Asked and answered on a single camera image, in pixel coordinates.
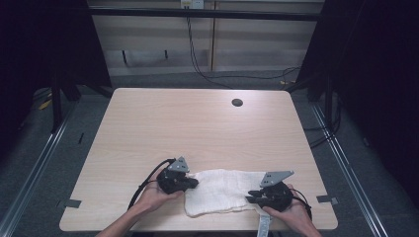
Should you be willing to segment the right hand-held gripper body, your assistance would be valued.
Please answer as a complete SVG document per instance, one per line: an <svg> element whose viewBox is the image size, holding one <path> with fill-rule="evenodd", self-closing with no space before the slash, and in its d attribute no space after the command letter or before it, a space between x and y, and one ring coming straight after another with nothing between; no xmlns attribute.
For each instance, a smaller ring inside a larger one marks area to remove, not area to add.
<svg viewBox="0 0 419 237"><path fill-rule="evenodd" d="M267 172L260 184L262 196L259 205L268 206L277 211L286 210L292 203L293 194L284 183L284 179L293 174L294 171Z"/></svg>

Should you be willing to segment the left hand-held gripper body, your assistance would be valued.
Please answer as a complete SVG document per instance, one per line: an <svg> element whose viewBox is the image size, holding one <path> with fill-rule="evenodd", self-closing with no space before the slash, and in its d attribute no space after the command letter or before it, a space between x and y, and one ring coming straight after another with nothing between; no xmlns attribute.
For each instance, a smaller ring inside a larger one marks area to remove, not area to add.
<svg viewBox="0 0 419 237"><path fill-rule="evenodd" d="M184 157L179 157L164 168L157 176L158 186L166 194L184 192L191 187L186 174L190 171Z"/></svg>

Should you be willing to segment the cream cloth with white label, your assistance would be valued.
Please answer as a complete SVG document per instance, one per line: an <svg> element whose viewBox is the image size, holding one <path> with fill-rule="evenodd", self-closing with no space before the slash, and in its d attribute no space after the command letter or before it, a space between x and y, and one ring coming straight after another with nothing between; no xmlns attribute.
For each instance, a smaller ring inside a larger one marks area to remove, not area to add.
<svg viewBox="0 0 419 237"><path fill-rule="evenodd" d="M206 170L192 174L199 183L185 192L185 212L191 218L213 222L216 230L258 230L259 221L268 236L272 217L251 204L246 196L259 188L264 172L238 170Z"/></svg>

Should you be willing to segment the person's left hand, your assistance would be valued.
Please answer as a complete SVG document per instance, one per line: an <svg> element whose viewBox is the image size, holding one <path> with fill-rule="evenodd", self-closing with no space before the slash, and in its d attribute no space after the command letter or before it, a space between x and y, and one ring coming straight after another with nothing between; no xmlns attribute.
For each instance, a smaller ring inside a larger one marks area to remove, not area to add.
<svg viewBox="0 0 419 237"><path fill-rule="evenodd" d="M159 169L153 176L152 182L148 183L141 193L140 198L135 203L134 207L141 213L151 213L161 207L169 200L181 197L184 193L182 191L173 194L166 194L158 185L156 181L158 175L161 173Z"/></svg>

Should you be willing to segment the person's right hand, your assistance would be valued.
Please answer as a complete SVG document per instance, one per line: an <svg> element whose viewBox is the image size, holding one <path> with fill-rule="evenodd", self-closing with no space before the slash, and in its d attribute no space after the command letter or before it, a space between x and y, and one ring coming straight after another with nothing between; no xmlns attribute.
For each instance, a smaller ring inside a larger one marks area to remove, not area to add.
<svg viewBox="0 0 419 237"><path fill-rule="evenodd" d="M289 208L284 211L277 211L268 206L264 206L263 210L280 219L289 229L302 236L308 237L315 230L304 205L299 200L294 199Z"/></svg>

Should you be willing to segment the black metal stand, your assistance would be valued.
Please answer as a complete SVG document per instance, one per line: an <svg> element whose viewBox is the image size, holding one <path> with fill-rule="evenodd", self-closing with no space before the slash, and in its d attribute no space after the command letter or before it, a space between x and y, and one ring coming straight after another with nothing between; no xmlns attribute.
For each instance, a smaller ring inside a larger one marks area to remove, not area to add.
<svg viewBox="0 0 419 237"><path fill-rule="evenodd" d="M51 132L56 133L62 123L61 89L58 76L54 74L51 79L51 101L53 112L53 125Z"/></svg>
<svg viewBox="0 0 419 237"><path fill-rule="evenodd" d="M333 96L333 82L332 79L330 78L330 76L327 76L327 81L326 81L326 90L325 90L325 122L326 122L326 127L330 130L332 129L332 123L333 123L333 119L332 119L332 96Z"/></svg>

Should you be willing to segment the dark curtain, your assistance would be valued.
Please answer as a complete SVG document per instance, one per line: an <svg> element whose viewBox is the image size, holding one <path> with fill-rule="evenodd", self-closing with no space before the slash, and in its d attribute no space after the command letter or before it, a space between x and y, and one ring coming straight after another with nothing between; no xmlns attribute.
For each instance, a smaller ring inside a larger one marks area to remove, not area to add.
<svg viewBox="0 0 419 237"><path fill-rule="evenodd" d="M87 0L0 0L0 166L36 90L112 85Z"/></svg>
<svg viewBox="0 0 419 237"><path fill-rule="evenodd" d="M419 0L324 0L297 81L340 96L419 208Z"/></svg>

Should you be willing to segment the metal floor rail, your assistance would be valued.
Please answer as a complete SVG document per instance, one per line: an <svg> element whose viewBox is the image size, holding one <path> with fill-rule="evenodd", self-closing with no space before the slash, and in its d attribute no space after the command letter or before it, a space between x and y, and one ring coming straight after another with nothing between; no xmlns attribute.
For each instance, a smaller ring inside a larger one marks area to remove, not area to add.
<svg viewBox="0 0 419 237"><path fill-rule="evenodd" d="M368 198L363 186L361 185L351 163L349 162L346 153L344 152L338 138L326 127L325 114L317 103L312 106L313 113L319 123L322 132L326 138L328 146L330 147L349 188L366 220L373 235L375 237L390 237L379 217L376 209Z"/></svg>
<svg viewBox="0 0 419 237"><path fill-rule="evenodd" d="M12 237L77 105L77 102L70 104L68 112L62 119L62 122L57 126L55 131L49 135L29 177L25 180L18 195L15 197L11 206L6 211L4 218L0 222L0 237Z"/></svg>

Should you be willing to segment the black horizontal frame bar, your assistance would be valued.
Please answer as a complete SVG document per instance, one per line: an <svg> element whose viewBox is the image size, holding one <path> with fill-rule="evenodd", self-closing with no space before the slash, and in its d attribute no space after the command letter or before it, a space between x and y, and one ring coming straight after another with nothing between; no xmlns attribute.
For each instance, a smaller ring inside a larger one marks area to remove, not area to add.
<svg viewBox="0 0 419 237"><path fill-rule="evenodd" d="M322 16L320 14L254 12L254 11L224 11L224 10L188 10L188 9L90 7L89 13L91 15L100 15L100 16L180 17L180 18L209 18L209 19L304 21L304 22L316 22L322 19Z"/></svg>

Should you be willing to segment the white wall socket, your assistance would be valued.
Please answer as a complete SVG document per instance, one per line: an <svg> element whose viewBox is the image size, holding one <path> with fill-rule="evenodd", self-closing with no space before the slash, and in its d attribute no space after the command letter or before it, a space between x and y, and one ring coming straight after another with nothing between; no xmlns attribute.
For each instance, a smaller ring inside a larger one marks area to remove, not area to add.
<svg viewBox="0 0 419 237"><path fill-rule="evenodd" d="M205 8L204 0L180 0L182 9L203 10Z"/></svg>

